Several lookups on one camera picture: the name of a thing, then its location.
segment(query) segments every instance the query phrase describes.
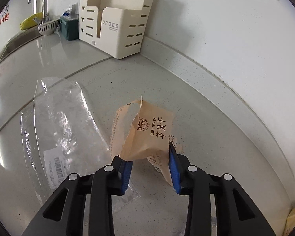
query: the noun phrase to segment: green tissue box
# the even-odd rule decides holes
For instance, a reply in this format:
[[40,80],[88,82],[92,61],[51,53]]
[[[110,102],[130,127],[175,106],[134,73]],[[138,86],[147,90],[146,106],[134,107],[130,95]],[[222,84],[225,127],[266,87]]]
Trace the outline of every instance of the green tissue box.
[[79,15],[61,16],[59,26],[65,39],[71,41],[79,38]]

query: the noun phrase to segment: chrome faucet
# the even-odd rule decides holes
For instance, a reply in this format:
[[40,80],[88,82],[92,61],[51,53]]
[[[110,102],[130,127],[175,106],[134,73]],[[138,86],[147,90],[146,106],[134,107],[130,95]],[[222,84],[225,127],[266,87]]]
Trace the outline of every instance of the chrome faucet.
[[47,0],[43,0],[43,18],[41,19],[40,24],[46,23],[47,21],[49,21],[49,16],[48,16],[48,12],[47,12]]

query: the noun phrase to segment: slotted white basket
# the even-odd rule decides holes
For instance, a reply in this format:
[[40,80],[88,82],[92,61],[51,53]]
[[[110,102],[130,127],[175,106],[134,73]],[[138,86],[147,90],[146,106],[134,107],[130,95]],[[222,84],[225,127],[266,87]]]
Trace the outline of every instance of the slotted white basket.
[[153,0],[80,0],[79,39],[115,58],[138,53]]

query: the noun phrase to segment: transparent plastic packaging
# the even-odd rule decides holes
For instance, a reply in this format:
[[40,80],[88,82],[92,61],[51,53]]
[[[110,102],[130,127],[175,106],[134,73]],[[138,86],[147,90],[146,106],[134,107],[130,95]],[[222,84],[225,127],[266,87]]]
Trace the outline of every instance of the transparent plastic packaging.
[[[43,205],[66,176],[95,173],[110,164],[111,157],[77,82],[40,79],[33,103],[21,112],[22,142],[27,170]],[[117,211],[139,196],[130,183],[124,196],[114,196],[112,208]]]

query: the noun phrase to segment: triangular hole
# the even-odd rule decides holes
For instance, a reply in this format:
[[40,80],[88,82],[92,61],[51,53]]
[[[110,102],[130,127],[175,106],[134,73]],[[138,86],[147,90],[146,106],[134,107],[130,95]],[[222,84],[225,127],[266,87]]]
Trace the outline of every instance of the triangular hole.
[[242,198],[242,196],[236,189],[233,190],[233,195],[236,203],[239,220],[245,221],[248,219],[256,218],[248,204],[245,202],[245,200]]
[[56,198],[54,198],[53,202],[48,206],[48,208],[43,213],[43,218],[57,222],[60,221],[63,209],[65,207],[67,194],[68,189],[62,189],[62,191],[58,194]]

